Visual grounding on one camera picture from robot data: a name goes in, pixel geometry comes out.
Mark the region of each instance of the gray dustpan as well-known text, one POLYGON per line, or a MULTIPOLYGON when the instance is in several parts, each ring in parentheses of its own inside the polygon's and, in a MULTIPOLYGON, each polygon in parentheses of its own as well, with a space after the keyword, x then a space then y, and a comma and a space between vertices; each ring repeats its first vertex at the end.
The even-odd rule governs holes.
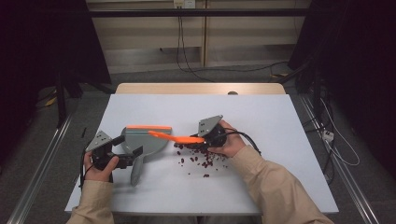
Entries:
POLYGON ((172 128, 156 125, 129 125, 121 133, 121 135, 125 136, 125 141, 121 143, 121 146, 126 153, 132 153, 135 149, 143 146, 142 155, 135 159, 134 166, 132 167, 131 185, 133 187, 139 182, 145 157, 160 151, 168 142, 166 139, 150 135, 148 131, 170 134, 172 128))

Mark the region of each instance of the person's left hand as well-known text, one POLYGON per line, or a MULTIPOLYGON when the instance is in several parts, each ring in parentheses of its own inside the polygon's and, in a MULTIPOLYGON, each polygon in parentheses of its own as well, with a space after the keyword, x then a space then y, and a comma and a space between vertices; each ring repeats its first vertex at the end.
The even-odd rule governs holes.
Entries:
POLYGON ((107 182, 110 179, 111 172, 116 168, 117 163, 119 163, 120 158, 117 156, 111 158, 106 168, 102 171, 92 166, 91 156, 92 151, 87 152, 84 155, 85 179, 107 182))

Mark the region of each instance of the gray floor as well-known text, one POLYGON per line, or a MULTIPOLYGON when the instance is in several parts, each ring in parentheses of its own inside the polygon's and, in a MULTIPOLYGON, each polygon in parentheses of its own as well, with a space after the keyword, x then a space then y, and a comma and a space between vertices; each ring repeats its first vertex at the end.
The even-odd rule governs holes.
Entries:
MULTIPOLYGON (((241 70, 260 67, 263 66, 233 66, 227 67, 227 69, 241 70)), ((272 70, 273 74, 289 72, 285 66, 274 66, 272 70)), ((262 69, 254 72, 210 70, 196 74, 216 82, 266 82, 270 79, 269 73, 269 69, 262 69)), ((121 82, 202 82, 193 74, 179 70, 118 74, 113 75, 112 79, 114 82, 110 86, 112 88, 115 88, 121 82)), ((85 144, 94 137, 109 98, 108 95, 90 86, 82 85, 82 87, 85 92, 81 99, 67 99, 69 107, 77 104, 78 108, 49 168, 46 179, 35 196, 35 201, 27 214, 25 223, 65 223, 69 218, 69 215, 64 212, 64 208, 75 185, 74 180, 78 176, 80 153, 85 144)), ((285 90, 290 95, 301 121, 310 120, 300 96, 295 92, 293 82, 287 83, 285 90)), ((333 102, 332 107, 334 122, 338 130, 357 150, 361 158, 359 166, 348 167, 350 172, 374 208, 379 222, 393 223, 396 220, 395 180, 373 158, 364 141, 352 132, 347 119, 337 107, 336 102, 333 102)), ((56 104, 37 109, 29 129, 21 137, 21 141, 15 147, 14 154, 4 165, 3 174, 0 177, 0 223, 7 223, 21 194, 35 174, 35 169, 54 135, 56 124, 56 104)), ((318 157, 319 164, 323 167, 326 152, 318 134, 315 132, 308 133, 307 137, 318 157)), ((339 136, 336 136, 335 143, 346 160, 355 160, 355 156, 339 136)), ((340 212, 329 215, 329 218, 335 223, 364 223, 345 183, 336 172, 330 188, 340 212)), ((116 215, 117 223, 127 223, 132 220, 134 220, 133 217, 116 215)))

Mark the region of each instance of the power outlet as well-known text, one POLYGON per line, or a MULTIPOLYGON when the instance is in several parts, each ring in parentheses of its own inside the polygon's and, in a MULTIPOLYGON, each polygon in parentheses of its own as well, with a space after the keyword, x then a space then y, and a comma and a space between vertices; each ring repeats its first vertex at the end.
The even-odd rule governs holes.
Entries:
POLYGON ((195 0, 184 0, 184 8, 195 8, 195 0))

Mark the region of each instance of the white table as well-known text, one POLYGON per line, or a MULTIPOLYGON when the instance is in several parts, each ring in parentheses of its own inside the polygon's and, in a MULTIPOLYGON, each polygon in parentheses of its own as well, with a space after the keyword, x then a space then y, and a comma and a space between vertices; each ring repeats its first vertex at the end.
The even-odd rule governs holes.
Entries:
MULTIPOLYGON (((286 94, 114 94, 99 130, 111 137, 129 124, 172 126, 173 135, 197 133, 198 121, 223 115, 239 131, 247 133, 265 159, 288 168, 300 179, 323 213, 338 212, 318 161, 305 136, 293 104, 286 94)), ((113 147, 115 153, 124 153, 113 147)), ((147 157, 139 184, 129 184, 131 167, 115 170, 112 211, 131 215, 211 216, 257 215, 260 210, 249 198, 245 183, 228 161, 204 168, 190 161, 188 150, 169 142, 147 157)), ((79 183, 65 211, 78 205, 79 183)))

